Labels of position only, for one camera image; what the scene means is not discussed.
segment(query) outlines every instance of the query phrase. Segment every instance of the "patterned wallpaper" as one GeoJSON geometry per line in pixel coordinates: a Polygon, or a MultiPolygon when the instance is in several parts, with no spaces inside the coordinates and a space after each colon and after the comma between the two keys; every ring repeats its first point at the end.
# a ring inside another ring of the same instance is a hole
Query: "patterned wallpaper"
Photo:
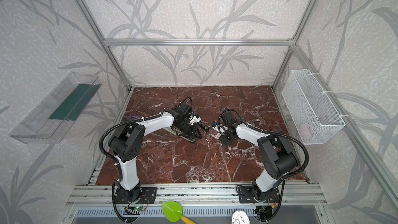
{"type": "Polygon", "coordinates": [[[170,86],[271,85],[286,52],[286,46],[118,46],[113,49],[132,85],[170,86]]]}
{"type": "MultiPolygon", "coordinates": [[[[299,46],[398,178],[398,0],[320,0],[299,46]]],[[[292,58],[285,74],[300,69],[292,58]]],[[[295,126],[277,86],[290,133],[295,126]]],[[[395,211],[344,131],[307,146],[307,172],[338,223],[398,223],[395,211]]]]}
{"type": "Polygon", "coordinates": [[[127,94],[73,0],[0,0],[0,222],[55,223],[127,94]],[[59,144],[8,136],[69,72],[102,86],[59,144]]]}
{"type": "Polygon", "coordinates": [[[321,0],[299,45],[398,179],[398,0],[321,0]]]}
{"type": "MultiPolygon", "coordinates": [[[[292,38],[309,0],[85,0],[105,38],[292,38]]],[[[133,85],[271,85],[285,47],[114,47],[133,85]]]]}

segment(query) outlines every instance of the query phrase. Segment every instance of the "tin can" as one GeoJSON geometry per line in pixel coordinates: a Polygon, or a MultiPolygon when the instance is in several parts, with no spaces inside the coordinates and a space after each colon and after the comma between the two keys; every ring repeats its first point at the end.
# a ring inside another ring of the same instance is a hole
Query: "tin can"
{"type": "Polygon", "coordinates": [[[238,210],[232,214],[232,224],[250,224],[250,220],[245,212],[238,210]]]}

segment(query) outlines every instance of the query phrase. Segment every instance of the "red marble surface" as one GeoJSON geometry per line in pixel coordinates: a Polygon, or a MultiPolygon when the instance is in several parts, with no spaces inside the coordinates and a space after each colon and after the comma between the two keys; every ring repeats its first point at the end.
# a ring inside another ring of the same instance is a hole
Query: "red marble surface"
{"type": "MultiPolygon", "coordinates": [[[[193,109],[210,126],[219,114],[232,108],[251,124],[286,132],[270,86],[135,88],[125,116],[147,117],[176,106],[190,96],[193,109]]],[[[246,140],[226,147],[210,129],[195,144],[158,130],[144,138],[137,156],[137,174],[142,184],[253,181],[263,171],[258,147],[246,140]]],[[[107,159],[97,185],[110,185],[118,178],[113,161],[107,159]]],[[[305,180],[304,173],[289,178],[305,180]]]]}

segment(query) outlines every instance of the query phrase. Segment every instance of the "green toy shovel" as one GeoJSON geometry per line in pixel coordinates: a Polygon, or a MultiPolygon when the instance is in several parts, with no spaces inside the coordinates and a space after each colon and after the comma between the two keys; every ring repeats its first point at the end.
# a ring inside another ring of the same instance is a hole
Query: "green toy shovel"
{"type": "Polygon", "coordinates": [[[171,222],[176,222],[181,219],[186,224],[195,224],[185,216],[182,216],[182,206],[178,202],[167,201],[162,203],[163,213],[166,218],[171,222]]]}

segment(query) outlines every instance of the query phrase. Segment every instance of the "white metal basket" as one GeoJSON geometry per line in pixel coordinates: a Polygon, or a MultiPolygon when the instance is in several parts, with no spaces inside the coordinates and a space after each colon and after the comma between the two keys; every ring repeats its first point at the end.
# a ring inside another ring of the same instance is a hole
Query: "white metal basket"
{"type": "Polygon", "coordinates": [[[292,70],[282,96],[304,144],[324,144],[346,124],[307,70],[292,70]]]}

